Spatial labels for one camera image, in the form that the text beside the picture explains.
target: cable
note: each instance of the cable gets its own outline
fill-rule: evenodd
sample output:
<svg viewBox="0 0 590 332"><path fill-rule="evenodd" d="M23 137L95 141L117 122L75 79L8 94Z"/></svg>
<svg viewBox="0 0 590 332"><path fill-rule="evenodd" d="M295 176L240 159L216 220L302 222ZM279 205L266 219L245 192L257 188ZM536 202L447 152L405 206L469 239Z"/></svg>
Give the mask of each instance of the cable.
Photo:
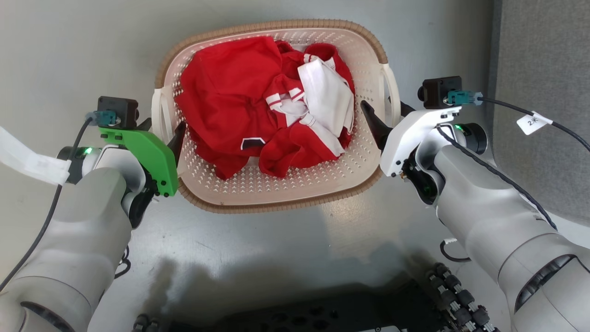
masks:
<svg viewBox="0 0 590 332"><path fill-rule="evenodd" d="M457 143L454 139L447 136L447 134L445 134L445 132L442 130L442 128L440 126L437 126L437 130L438 130L439 134L441 134L441 136L444 137L444 139L446 139L449 143L451 143L452 146L461 150L461 152L463 152L463 154L467 155L468 157L473 159L476 163L485 167L488 171L492 172L495 175L498 175L502 180L504 180L504 182L510 184L512 187L514 187L514 189L516 189L519 193L521 193L523 196L525 196L526 199L528 199L531 203L533 203L533 205L543 215L543 217L545 217L545 219L547 220L549 225L551 225L551 227L553 227L555 230L557 230L557 226L555 226L555 224L553 223L553 220L551 220L551 217L549 217L549 215L547 214L547 211L545 211L545 209L543 209L541 204L539 204L539 202L537 202L533 198L533 196L531 196L526 190L524 190L521 186L519 186L516 182L512 181L509 177L504 175L502 172L493 168L491 165L489 165L485 161L477 158L474 154L470 153L467 149L465 149L464 147L459 145L459 143Z"/></svg>
<svg viewBox="0 0 590 332"><path fill-rule="evenodd" d="M70 151L70 154L68 155L68 160L72 160L74 158L74 156L76 154L76 150L78 149L78 145L80 144L80 140L82 139L82 135L84 134L84 131L86 131L86 127L88 127L88 124L91 121L92 121L92 119L88 118L84 122L84 125L82 125L82 128L80 128L80 131L78 132L78 136L76 136L76 140L74 141L74 145L72 146L72 150ZM25 255L17 263L17 265L14 267L14 269L12 269L12 271L8 274L8 276L4 279L4 281L2 281L2 284L0 284L0 293L6 287L6 285L8 285L8 282L12 279L12 277L14 277L14 275L17 274L18 270L20 270L22 268L24 263L27 261L27 259L29 259L29 257L31 256L31 254L33 253L33 251L35 250L35 248L37 247L37 245L41 241L41 238L43 237L43 235L45 234L45 231L47 230L47 227L49 226L49 222L51 221L51 218L53 218L53 213L55 212L55 207L57 207L57 201L60 198L61 188L62 188L62 186L58 185L57 189L55 189L55 194L53 195L53 201L51 202L51 207L49 208L49 212L47 213L47 217L45 218L45 222L43 223L43 226L41 226L41 230L39 231L39 234L37 234L37 237L35 238L35 240L31 244L31 247L29 248L29 250L27 250Z"/></svg>
<svg viewBox="0 0 590 332"><path fill-rule="evenodd" d="M513 110L516 110L520 113L524 113L530 116L535 116L535 114L529 110L520 108L518 106L512 105L512 104L508 104L508 103L504 103L501 102L499 100L496 99L490 99L490 98L486 98L486 97L478 97L477 100L481 100L482 102L488 102L488 103L493 103L496 105L500 105L500 106L504 106L506 108L511 108ZM588 142L586 142L583 138L580 137L580 135L576 134L573 130L553 121L551 123L552 126L560 129L561 131L565 132L566 134L570 135L571 137L575 138L578 142L580 142L585 148L586 150L588 150L588 152L590 152L590 144L588 144Z"/></svg>
<svg viewBox="0 0 590 332"><path fill-rule="evenodd" d="M441 242L440 248L441 248L441 253L443 256L445 256L446 259L448 259L449 261L452 262L457 262L457 263L466 263L466 262L471 262L471 258L467 257L467 258L455 258L453 256L450 256L449 254L447 254L447 252L444 250L444 246L447 244L447 240L443 240Z"/></svg>
<svg viewBox="0 0 590 332"><path fill-rule="evenodd" d="M129 257L129 246L127 246L125 248L125 252L123 253L123 257L121 258L121 262L119 263L119 266L125 264L126 267L124 270L122 270L121 272L114 275L115 279L117 279L118 277L124 275L125 273L129 272L129 270L131 270L131 261L127 259L128 257Z"/></svg>
<svg viewBox="0 0 590 332"><path fill-rule="evenodd" d="M125 267L124 270L122 270L121 272L114 275L115 279L117 279L118 277L124 275L125 273L129 272L129 270L131 270L131 261L130 260L128 260L127 258L124 258L122 260L121 264L119 264L119 266L121 266L122 264L125 264L127 266Z"/></svg>

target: teal connector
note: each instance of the teal connector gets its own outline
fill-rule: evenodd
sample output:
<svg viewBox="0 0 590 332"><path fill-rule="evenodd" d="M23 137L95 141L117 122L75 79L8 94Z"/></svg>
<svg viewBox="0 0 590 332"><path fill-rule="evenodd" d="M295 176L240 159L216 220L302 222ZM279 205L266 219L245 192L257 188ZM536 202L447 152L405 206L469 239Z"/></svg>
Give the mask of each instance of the teal connector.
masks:
<svg viewBox="0 0 590 332"><path fill-rule="evenodd" d="M96 110L94 114L96 115L95 121L98 126L113 126L117 124L117 113L112 110Z"/></svg>
<svg viewBox="0 0 590 332"><path fill-rule="evenodd" d="M478 97L483 97L481 92L473 91L449 91L447 94L446 103L449 105L465 105L475 104L481 105L482 101L477 100Z"/></svg>

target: connector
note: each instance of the connector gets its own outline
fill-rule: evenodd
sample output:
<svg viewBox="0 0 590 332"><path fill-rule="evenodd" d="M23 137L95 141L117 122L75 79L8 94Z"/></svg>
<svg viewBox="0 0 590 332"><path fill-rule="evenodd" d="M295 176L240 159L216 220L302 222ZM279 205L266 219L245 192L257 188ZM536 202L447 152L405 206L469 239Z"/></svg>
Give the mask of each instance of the connector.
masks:
<svg viewBox="0 0 590 332"><path fill-rule="evenodd" d="M114 126L121 122L117 118L117 113L112 110L95 110L86 114L86 119L91 118L92 121L88 124L90 126Z"/></svg>
<svg viewBox="0 0 590 332"><path fill-rule="evenodd" d="M449 91L445 98L445 103L448 105L465 105L474 104L481 105L482 101L478 100L478 97L483 97L481 92L473 91Z"/></svg>

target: gray robot arm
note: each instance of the gray robot arm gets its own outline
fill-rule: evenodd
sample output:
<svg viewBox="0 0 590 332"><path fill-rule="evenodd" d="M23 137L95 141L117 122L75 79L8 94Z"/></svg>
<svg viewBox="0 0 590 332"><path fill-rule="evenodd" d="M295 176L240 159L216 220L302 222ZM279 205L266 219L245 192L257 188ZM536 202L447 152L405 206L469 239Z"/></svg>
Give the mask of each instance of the gray robot arm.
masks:
<svg viewBox="0 0 590 332"><path fill-rule="evenodd" d="M590 250L565 239L544 210L477 163L473 152L481 154L487 145L483 130L448 124L461 107L442 103L424 102L445 107L410 112L387 128L361 102L382 150L381 170L411 181L471 260L498 283L514 331L590 331Z"/></svg>
<svg viewBox="0 0 590 332"><path fill-rule="evenodd" d="M1 331L84 332L131 237L120 171L89 172L62 204L27 264L0 294Z"/></svg>
<svg viewBox="0 0 590 332"><path fill-rule="evenodd" d="M513 331L588 331L590 250L459 149L443 146L434 165L445 179L437 216L504 292Z"/></svg>

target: plastic basket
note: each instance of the plastic basket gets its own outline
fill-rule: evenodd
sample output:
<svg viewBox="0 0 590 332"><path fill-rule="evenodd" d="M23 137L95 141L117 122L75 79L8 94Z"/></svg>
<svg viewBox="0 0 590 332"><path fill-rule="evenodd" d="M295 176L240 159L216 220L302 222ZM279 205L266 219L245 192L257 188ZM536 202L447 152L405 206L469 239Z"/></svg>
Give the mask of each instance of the plastic basket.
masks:
<svg viewBox="0 0 590 332"><path fill-rule="evenodd" d="M185 39L166 56L158 75L152 99L154 133L164 142L183 119L174 97L180 93L180 75L203 48L232 40L272 36L288 41L296 49L314 43L329 43L338 48L352 73L355 84L355 124L351 143L337 161L305 169L292 168L286 178L263 174L255 161L238 174L223 181L215 176L214 166L201 159L187 134L178 165L179 192L195 206L216 213L255 213L296 209L359 194L371 187L382 173L380 151L360 111L367 100L375 113L385 117L384 78L391 95L392 121L399 122L400 103L394 74L383 47L367 29L349 21L296 19L240 25L207 32Z"/></svg>

